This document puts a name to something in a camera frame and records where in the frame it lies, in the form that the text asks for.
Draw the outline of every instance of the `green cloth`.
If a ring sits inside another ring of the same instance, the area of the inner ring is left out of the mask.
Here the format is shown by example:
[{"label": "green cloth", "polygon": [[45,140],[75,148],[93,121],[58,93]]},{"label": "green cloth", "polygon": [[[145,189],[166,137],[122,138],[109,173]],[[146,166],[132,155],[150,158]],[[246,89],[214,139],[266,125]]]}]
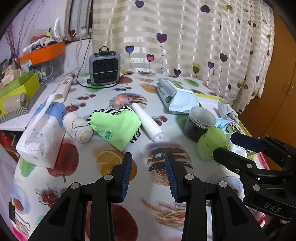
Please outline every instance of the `green cloth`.
[{"label": "green cloth", "polygon": [[96,133],[120,151],[126,148],[141,125],[139,117],[132,110],[123,110],[113,115],[93,112],[90,122]]}]

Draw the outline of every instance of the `black cable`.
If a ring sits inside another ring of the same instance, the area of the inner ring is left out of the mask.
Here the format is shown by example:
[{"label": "black cable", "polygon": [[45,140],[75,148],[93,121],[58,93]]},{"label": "black cable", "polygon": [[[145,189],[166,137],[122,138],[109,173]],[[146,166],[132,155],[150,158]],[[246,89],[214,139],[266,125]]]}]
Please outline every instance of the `black cable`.
[{"label": "black cable", "polygon": [[121,81],[122,77],[123,77],[124,75],[126,75],[126,74],[123,74],[123,75],[119,78],[119,81],[116,82],[116,84],[114,84],[114,85],[112,85],[112,86],[108,86],[108,87],[90,87],[90,86],[82,85],[81,83],[78,82],[78,76],[79,76],[79,73],[80,73],[80,71],[81,71],[81,69],[82,69],[82,67],[83,67],[83,65],[84,65],[84,61],[85,61],[85,57],[86,57],[86,53],[87,53],[87,50],[88,50],[88,48],[89,48],[89,44],[90,44],[90,42],[91,42],[91,32],[90,32],[90,36],[89,36],[89,43],[88,43],[88,45],[87,45],[87,48],[86,48],[86,51],[85,51],[85,55],[84,55],[84,58],[83,58],[83,63],[82,63],[82,65],[81,65],[81,68],[80,68],[80,70],[79,70],[79,72],[78,72],[78,75],[77,75],[77,77],[76,77],[76,82],[77,82],[79,85],[81,85],[81,86],[83,86],[83,87],[85,87],[85,88],[89,88],[89,89],[107,89],[107,88],[111,88],[111,87],[116,86],[116,85]]}]

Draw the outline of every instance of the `cabinet handle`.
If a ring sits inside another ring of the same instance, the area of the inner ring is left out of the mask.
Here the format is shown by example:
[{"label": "cabinet handle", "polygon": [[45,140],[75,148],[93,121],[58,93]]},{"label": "cabinet handle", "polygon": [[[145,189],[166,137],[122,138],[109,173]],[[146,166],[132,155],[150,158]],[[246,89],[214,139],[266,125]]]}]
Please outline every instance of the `cabinet handle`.
[{"label": "cabinet handle", "polygon": [[291,94],[293,88],[294,88],[294,86],[292,86],[292,87],[290,88],[289,93],[288,93],[288,96],[290,96],[290,94]]},{"label": "cabinet handle", "polygon": [[287,90],[288,90],[288,87],[289,87],[289,82],[285,83],[285,85],[284,85],[282,91],[283,91],[284,93],[286,93]]}]

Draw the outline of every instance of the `black and white striped cloth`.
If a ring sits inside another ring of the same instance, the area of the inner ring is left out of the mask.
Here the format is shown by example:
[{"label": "black and white striped cloth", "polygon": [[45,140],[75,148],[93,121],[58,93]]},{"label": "black and white striped cloth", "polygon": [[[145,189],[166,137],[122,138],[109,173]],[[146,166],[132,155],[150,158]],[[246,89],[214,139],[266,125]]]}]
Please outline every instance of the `black and white striped cloth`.
[{"label": "black and white striped cloth", "polygon": [[[95,113],[95,112],[101,112],[101,113],[106,113],[106,114],[114,115],[115,113],[121,112],[123,110],[131,110],[131,111],[133,111],[132,108],[130,108],[128,106],[123,106],[119,110],[115,110],[115,109],[100,109],[100,110],[95,110],[95,111],[92,112],[92,114]],[[86,122],[89,125],[91,124],[91,116],[92,116],[92,114],[86,120]],[[141,136],[140,129],[138,129],[137,132],[134,134],[133,138],[130,140],[130,142],[131,143],[134,143],[140,136]]]}]

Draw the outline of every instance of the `gray fan heater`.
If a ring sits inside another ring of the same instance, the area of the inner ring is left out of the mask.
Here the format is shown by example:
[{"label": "gray fan heater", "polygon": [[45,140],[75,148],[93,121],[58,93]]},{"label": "gray fan heater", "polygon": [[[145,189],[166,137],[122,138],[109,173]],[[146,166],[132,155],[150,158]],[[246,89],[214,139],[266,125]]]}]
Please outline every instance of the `gray fan heater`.
[{"label": "gray fan heater", "polygon": [[95,86],[114,84],[120,78],[120,54],[102,48],[89,57],[90,83]]}]

